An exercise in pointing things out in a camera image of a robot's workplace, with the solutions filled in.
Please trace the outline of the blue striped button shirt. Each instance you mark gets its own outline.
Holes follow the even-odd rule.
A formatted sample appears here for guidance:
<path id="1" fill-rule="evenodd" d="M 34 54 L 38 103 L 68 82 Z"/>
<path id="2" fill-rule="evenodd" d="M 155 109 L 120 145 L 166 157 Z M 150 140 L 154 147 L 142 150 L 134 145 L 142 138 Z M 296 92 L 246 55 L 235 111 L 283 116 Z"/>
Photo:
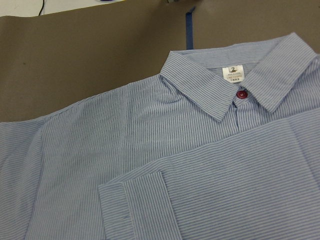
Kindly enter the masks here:
<path id="1" fill-rule="evenodd" d="M 0 124 L 3 240 L 317 240 L 320 56 L 298 35 Z"/>

